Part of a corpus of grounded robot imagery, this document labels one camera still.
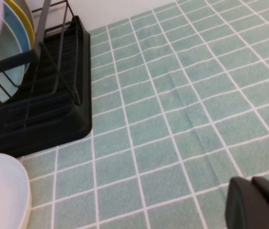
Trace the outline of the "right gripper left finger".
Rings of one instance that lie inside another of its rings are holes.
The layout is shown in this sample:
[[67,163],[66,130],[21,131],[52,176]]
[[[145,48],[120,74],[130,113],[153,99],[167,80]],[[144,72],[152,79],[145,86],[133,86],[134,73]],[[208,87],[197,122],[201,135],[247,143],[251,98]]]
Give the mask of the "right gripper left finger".
[[230,179],[225,221],[228,229],[269,229],[269,204],[251,180]]

